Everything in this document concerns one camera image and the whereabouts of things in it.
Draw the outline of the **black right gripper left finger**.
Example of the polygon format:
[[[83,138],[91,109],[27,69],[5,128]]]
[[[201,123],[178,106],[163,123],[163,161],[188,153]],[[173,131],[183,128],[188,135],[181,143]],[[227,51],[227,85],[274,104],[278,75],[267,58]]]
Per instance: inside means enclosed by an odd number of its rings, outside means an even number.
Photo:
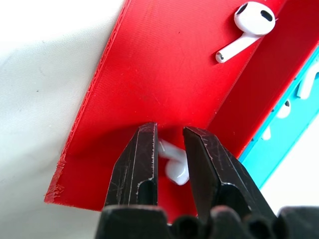
[[[138,127],[114,165],[105,206],[158,204],[158,140],[156,122]]]

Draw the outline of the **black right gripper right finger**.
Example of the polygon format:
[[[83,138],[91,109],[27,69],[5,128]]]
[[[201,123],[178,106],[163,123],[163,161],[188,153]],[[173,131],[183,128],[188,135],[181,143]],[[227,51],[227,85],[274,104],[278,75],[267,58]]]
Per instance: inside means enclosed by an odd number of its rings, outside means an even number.
[[[233,209],[241,219],[276,216],[246,168],[207,130],[183,129],[191,190],[200,220],[215,206]]]

